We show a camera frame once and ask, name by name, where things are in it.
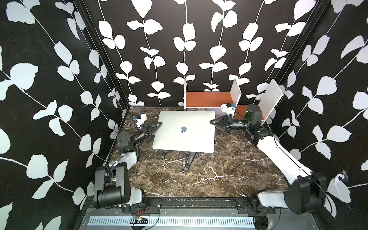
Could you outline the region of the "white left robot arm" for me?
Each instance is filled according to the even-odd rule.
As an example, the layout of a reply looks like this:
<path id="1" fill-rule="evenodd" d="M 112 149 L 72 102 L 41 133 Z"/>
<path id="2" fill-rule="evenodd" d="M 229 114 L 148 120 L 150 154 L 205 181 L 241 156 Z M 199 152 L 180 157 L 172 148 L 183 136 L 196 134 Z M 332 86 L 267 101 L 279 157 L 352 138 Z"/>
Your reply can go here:
<path id="1" fill-rule="evenodd" d="M 95 208 L 144 203 L 145 192 L 131 187 L 128 171 L 140 159 L 139 145 L 144 140 L 152 140 L 162 125 L 162 122 L 143 124 L 137 132 L 122 131 L 117 135 L 117 145 L 122 154 L 114 162 L 100 166 L 95 171 Z"/>

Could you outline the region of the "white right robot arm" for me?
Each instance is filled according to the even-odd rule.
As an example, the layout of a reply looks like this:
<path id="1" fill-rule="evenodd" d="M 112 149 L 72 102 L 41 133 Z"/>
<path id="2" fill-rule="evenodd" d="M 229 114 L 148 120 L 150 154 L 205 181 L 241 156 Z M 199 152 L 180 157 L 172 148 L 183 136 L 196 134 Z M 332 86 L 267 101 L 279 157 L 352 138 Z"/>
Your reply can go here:
<path id="1" fill-rule="evenodd" d="M 313 172 L 293 157 L 277 140 L 274 133 L 262 125 L 262 111 L 251 104 L 246 107 L 243 119 L 235 119 L 236 107 L 221 105 L 224 116 L 210 123 L 224 132 L 232 130 L 245 133 L 246 138 L 278 167 L 287 180 L 285 191 L 260 191 L 252 194 L 251 209 L 255 213 L 268 207 L 289 209 L 297 215 L 331 205 L 327 197 L 327 179 L 320 172 Z"/>

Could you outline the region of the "silver laptop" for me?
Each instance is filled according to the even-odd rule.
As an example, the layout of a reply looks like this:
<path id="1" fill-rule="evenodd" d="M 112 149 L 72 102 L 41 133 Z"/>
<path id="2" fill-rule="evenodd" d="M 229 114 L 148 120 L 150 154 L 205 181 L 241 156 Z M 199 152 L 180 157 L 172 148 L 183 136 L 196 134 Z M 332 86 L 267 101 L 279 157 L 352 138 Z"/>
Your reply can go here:
<path id="1" fill-rule="evenodd" d="M 153 149 L 213 153 L 214 111 L 161 111 L 162 126 L 155 134 Z"/>

